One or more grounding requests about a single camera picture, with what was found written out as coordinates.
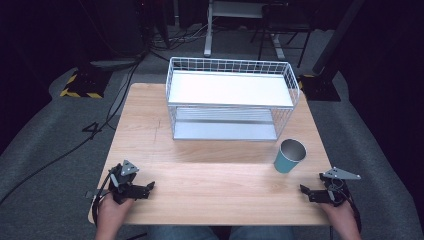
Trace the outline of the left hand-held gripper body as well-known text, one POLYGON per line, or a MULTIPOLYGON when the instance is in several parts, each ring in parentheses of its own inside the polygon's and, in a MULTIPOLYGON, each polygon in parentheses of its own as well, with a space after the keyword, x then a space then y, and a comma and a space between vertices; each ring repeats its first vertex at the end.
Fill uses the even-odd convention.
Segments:
POLYGON ((112 193, 113 199, 121 204, 125 199, 132 198, 135 193, 144 193, 143 186, 134 185, 139 168, 128 160, 124 160, 122 164, 118 163, 109 170, 110 183, 108 190, 112 193))

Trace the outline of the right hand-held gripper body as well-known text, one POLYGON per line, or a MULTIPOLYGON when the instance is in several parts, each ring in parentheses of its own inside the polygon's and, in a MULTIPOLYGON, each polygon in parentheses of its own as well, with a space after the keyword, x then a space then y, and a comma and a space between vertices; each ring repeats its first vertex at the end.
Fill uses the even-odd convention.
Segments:
POLYGON ((351 193, 347 186, 347 180, 360 180, 359 174, 354 174, 337 167, 319 174, 320 180, 325 186, 318 197, 318 203, 329 203, 333 206, 340 206, 345 201, 353 203, 351 193))

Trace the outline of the teal cup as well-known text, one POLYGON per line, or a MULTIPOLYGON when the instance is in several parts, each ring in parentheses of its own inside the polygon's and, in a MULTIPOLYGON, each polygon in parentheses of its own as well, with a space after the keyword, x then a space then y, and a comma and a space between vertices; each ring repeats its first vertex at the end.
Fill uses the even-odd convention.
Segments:
POLYGON ((279 173, 290 172, 298 163, 306 158, 305 146, 296 139, 285 139, 279 147, 274 161, 274 168, 279 173))

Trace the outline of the white wire shelf rack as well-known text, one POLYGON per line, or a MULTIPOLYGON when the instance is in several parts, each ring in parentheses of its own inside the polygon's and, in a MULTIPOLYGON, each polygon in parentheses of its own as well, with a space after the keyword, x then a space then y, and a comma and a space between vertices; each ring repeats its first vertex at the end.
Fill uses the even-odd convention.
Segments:
POLYGON ((277 140, 300 89, 287 62, 173 57, 166 102, 175 140, 277 140))

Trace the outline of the person's right hand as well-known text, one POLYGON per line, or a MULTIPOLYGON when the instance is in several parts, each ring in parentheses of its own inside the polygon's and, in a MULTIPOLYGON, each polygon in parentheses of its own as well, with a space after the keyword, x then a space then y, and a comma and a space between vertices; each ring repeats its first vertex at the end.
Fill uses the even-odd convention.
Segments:
POLYGON ((357 228, 354 212, 348 202, 344 202, 338 207, 329 203, 320 203, 319 206, 326 213, 331 225, 339 233, 347 231, 350 228, 357 228))

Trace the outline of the person's left hand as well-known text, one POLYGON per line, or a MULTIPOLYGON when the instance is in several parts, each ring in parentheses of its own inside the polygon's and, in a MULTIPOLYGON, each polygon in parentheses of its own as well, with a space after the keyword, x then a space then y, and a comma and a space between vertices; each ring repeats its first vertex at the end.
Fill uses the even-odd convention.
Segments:
POLYGON ((113 199, 112 194, 106 194, 99 203, 97 230, 110 235, 116 234, 134 202, 134 199, 125 199, 119 204, 113 199))

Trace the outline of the person's left leg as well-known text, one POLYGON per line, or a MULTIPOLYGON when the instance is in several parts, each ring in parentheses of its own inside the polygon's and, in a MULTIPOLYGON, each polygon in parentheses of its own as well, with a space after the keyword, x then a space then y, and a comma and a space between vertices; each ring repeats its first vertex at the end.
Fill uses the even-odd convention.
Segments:
POLYGON ((207 226, 158 225, 148 227, 149 240, 219 240, 207 226))

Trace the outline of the person's leg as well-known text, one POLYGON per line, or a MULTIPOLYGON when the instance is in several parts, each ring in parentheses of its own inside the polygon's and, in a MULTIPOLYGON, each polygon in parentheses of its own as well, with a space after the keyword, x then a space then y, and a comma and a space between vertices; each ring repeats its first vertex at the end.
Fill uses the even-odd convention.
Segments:
POLYGON ((295 240, 291 227, 239 226, 233 227, 229 240, 295 240))
POLYGON ((207 226, 158 225, 148 227, 149 240, 219 240, 207 226))

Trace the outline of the person's right leg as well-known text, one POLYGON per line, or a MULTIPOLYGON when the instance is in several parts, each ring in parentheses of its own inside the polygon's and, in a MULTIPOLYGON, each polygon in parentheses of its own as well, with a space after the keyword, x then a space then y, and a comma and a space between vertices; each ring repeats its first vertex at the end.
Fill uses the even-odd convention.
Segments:
POLYGON ((229 240, 295 240, 291 227, 239 226, 233 227, 229 240))

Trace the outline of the black yellow striped stand base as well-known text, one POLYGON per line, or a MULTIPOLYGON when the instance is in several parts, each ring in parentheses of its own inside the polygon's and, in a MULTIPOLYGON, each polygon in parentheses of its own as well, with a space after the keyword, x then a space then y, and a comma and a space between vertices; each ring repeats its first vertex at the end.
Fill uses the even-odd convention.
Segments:
POLYGON ((300 89, 309 101, 341 101, 333 83, 323 80, 321 76, 302 74, 297 77, 297 80, 300 89))
POLYGON ((112 73, 110 71, 75 70, 60 93, 61 97, 87 97, 100 99, 105 96, 112 73))

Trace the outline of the black slanted stand pole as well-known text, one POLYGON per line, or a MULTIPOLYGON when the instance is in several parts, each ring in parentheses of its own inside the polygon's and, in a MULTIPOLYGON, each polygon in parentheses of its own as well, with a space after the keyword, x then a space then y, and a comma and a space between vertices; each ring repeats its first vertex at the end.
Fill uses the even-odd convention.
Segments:
POLYGON ((335 32, 333 33, 325 49, 312 68, 312 71, 315 74, 321 74, 325 67, 329 64, 329 61, 332 55, 335 53, 338 44, 341 42, 344 34, 347 32, 349 26, 351 25, 364 2, 365 0, 353 0, 349 5, 349 8, 338 24, 335 32))

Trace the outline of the black chair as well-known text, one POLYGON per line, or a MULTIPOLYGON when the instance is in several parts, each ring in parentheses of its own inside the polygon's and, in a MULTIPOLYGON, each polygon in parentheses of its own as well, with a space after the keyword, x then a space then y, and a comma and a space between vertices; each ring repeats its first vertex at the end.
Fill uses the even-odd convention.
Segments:
POLYGON ((314 14, 308 14, 302 6, 302 2, 285 0, 283 2, 270 2, 261 7, 261 19, 251 38, 253 42, 257 34, 260 34, 260 45, 257 59, 260 60, 264 47, 265 38, 277 40, 280 34, 290 34, 291 37, 285 43, 289 49, 300 50, 297 66, 300 66, 313 31, 312 19, 314 14), (305 39, 301 46, 291 46, 293 39, 304 33, 305 39))

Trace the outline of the white desk frame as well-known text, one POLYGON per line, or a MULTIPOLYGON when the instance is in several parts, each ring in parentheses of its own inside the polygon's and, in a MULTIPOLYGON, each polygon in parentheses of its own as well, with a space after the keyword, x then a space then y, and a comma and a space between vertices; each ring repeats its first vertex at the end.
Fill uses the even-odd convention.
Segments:
POLYGON ((214 17, 260 19, 262 17, 261 8, 262 3, 243 2, 242 0, 208 0, 207 33, 203 55, 210 57, 212 54, 212 25, 214 17))

